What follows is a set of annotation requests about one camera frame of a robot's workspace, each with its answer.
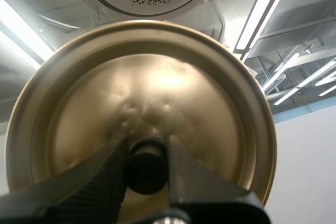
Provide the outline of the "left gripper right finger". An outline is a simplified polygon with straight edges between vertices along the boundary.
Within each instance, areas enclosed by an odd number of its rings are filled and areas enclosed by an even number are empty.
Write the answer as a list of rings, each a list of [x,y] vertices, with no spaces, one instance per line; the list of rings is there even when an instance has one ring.
[[[256,194],[207,169],[177,136],[167,140],[170,205],[191,223],[270,223]]]

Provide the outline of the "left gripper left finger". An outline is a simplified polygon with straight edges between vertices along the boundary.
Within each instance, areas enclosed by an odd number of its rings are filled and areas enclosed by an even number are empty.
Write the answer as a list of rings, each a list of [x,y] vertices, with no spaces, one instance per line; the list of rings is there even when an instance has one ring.
[[[123,202],[126,139],[71,169],[1,197],[1,223],[115,223]]]

